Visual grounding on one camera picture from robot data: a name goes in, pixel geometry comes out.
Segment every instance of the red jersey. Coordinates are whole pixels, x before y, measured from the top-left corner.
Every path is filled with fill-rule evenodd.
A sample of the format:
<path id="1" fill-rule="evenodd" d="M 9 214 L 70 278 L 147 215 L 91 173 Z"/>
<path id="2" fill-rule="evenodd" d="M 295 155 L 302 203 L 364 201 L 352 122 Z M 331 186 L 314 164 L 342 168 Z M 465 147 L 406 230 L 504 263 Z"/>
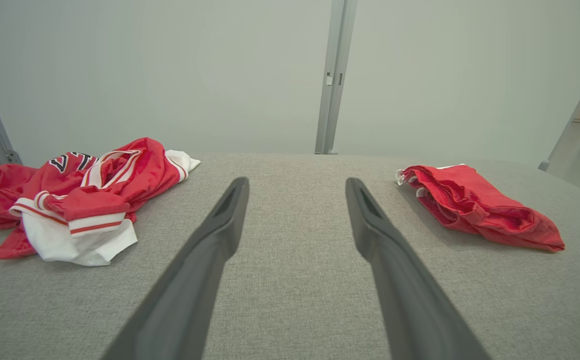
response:
<path id="1" fill-rule="evenodd" d="M 397 183 L 414 187 L 420 203 L 446 228 L 509 246 L 565 249 L 552 220 L 508 198 L 465 164 L 411 166 L 397 171 Z"/>
<path id="2" fill-rule="evenodd" d="M 0 259 L 38 252 L 48 261 L 109 264 L 136 242 L 134 212 L 199 163 L 144 137 L 100 158 L 68 152 L 39 169 L 0 165 L 0 228 L 17 226 Z"/>

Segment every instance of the white wall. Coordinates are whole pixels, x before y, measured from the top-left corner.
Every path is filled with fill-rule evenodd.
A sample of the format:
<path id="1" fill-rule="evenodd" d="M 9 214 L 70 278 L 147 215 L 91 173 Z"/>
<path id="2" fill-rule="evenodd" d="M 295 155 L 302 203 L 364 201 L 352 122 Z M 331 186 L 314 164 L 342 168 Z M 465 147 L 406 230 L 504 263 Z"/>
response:
<path id="1" fill-rule="evenodd" d="M 334 149 L 548 158 L 580 100 L 580 0 L 360 0 Z"/>
<path id="2" fill-rule="evenodd" d="M 145 136 L 313 153 L 330 6 L 0 0 L 0 117 L 29 166 Z"/>

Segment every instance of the upholstered surface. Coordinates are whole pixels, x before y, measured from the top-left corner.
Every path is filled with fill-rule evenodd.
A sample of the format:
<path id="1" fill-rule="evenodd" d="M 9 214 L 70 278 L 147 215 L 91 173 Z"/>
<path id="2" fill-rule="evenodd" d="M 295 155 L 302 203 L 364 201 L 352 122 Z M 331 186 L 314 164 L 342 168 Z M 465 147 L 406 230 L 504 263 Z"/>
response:
<path id="1" fill-rule="evenodd" d="M 496 360 L 580 360 L 580 189 L 507 162 L 469 165 L 550 217 L 547 253 L 446 230 L 398 188 L 398 157 L 193 153 L 201 165 L 138 213 L 139 243 L 111 266 L 0 260 L 0 359 L 95 359 L 238 176 L 250 180 L 242 239 L 216 299 L 207 359 L 386 359 L 372 272 L 345 203 L 361 178 Z M 8 234 L 0 230 L 0 242 Z"/>

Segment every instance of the jersey number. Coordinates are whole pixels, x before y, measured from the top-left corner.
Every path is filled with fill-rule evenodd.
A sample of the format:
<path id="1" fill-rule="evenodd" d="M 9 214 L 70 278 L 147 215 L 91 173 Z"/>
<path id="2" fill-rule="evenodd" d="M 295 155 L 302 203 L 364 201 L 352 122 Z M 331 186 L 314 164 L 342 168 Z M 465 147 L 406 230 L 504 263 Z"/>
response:
<path id="1" fill-rule="evenodd" d="M 80 152 L 70 152 L 70 154 L 80 161 L 79 168 L 77 170 L 83 170 L 90 161 L 90 159 L 96 159 L 95 157 Z M 56 167 L 56 169 L 59 170 L 60 173 L 63 173 L 66 167 L 68 166 L 68 154 L 66 153 L 66 155 L 55 157 L 54 159 L 48 161 L 48 164 L 52 165 L 53 167 Z"/>

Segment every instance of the red clothing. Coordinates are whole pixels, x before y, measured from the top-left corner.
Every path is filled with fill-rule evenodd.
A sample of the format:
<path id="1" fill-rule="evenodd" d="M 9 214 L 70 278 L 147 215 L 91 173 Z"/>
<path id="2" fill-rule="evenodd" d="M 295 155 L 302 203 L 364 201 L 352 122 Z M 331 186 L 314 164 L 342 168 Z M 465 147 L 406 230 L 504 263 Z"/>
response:
<path id="1" fill-rule="evenodd" d="M 565 250 L 552 220 L 508 198 L 467 165 L 411 166 L 400 172 L 399 183 L 417 189 L 418 200 L 446 228 L 509 246 Z"/>
<path id="2" fill-rule="evenodd" d="M 1 244 L 0 259 L 36 253 L 28 241 L 31 233 L 20 222 L 22 213 L 30 215 L 25 226 L 34 226 L 34 243 L 43 255 L 38 248 L 45 243 L 55 242 L 48 246 L 56 250 L 57 230 L 44 233 L 36 220 L 61 224 L 73 238 L 116 230 L 125 218 L 136 221 L 134 212 L 187 178 L 197 164 L 186 153 L 165 151 L 144 137 L 100 159 L 69 152 L 39 169 L 0 165 L 0 229 L 17 227 Z"/>

